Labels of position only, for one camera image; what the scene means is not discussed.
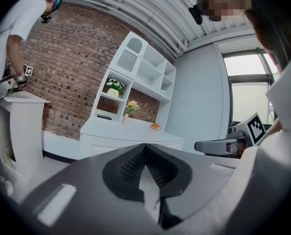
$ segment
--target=white shirt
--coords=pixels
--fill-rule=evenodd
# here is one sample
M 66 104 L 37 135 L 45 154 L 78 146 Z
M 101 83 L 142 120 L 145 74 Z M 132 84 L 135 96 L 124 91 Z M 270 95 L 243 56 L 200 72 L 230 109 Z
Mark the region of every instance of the white shirt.
M 18 35 L 25 41 L 34 23 L 45 12 L 45 8 L 45 0 L 19 0 L 1 21 L 0 80 L 5 69 L 8 36 Z

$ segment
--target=hand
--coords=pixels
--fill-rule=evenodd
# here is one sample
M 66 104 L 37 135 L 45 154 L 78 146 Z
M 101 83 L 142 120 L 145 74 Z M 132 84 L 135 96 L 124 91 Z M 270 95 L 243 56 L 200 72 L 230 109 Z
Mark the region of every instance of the hand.
M 27 87 L 27 78 L 26 78 L 26 76 L 24 74 L 24 71 L 21 72 L 20 75 L 15 75 L 14 79 L 15 79 L 15 81 L 17 83 L 18 89 L 20 91 L 25 90 L 25 88 Z

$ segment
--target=ceiling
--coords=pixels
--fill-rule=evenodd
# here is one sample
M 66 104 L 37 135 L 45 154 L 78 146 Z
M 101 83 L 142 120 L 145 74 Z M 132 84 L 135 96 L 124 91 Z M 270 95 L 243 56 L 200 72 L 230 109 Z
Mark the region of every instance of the ceiling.
M 229 37 L 253 34 L 246 17 L 230 22 L 211 22 L 204 17 L 197 25 L 188 8 L 196 0 L 65 0 L 90 3 L 127 19 L 154 36 L 173 57 L 196 47 Z

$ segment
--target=white shelf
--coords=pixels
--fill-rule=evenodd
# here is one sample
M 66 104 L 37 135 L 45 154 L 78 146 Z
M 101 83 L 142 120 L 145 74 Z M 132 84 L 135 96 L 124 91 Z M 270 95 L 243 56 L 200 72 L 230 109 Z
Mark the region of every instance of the white shelf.
M 150 63 L 152 66 L 155 68 L 158 68 L 161 72 L 164 71 L 163 67 L 161 64 L 165 62 L 165 58 L 157 51 L 155 50 L 152 46 L 147 45 L 143 60 L 146 60 L 148 63 Z
M 113 124 L 121 122 L 131 88 L 134 88 L 159 101 L 156 123 L 164 130 L 173 96 L 176 72 L 176 68 L 156 49 L 130 32 L 120 45 L 102 80 L 90 118 L 95 118 L 101 114 L 111 117 L 112 121 L 109 122 L 113 122 Z M 105 84 L 109 78 L 114 78 L 126 85 L 123 95 L 121 95 L 122 98 L 114 98 L 106 93 Z M 116 114 L 97 109 L 101 97 L 113 100 L 114 103 L 116 101 L 116 104 L 119 104 Z
M 119 103 L 124 103 L 124 102 L 126 102 L 126 100 L 124 100 L 124 99 L 122 99 L 122 98 L 114 97 L 114 96 L 108 95 L 108 94 L 105 93 L 105 92 L 101 92 L 101 96 L 102 96 L 102 97 L 105 97 L 105 98 L 108 98 L 108 99 L 111 99 L 111 100 L 114 100 L 114 101 L 119 102 Z
M 138 81 L 134 81 L 132 84 L 132 88 L 136 89 L 139 92 L 142 92 L 152 98 L 155 98 L 158 101 L 170 101 L 170 99 L 168 97 L 166 97 L 165 95 L 153 91 L 151 88 L 149 88 L 148 86 L 138 82 Z
M 171 81 L 167 76 L 164 75 L 162 85 L 163 86 L 168 86 L 168 85 L 172 85 L 172 84 L 173 84 L 173 81 Z
M 139 72 L 151 78 L 156 78 L 162 75 L 158 69 L 145 60 L 141 61 L 138 73 Z
M 167 61 L 164 75 L 169 76 L 173 71 L 176 71 L 176 68 Z

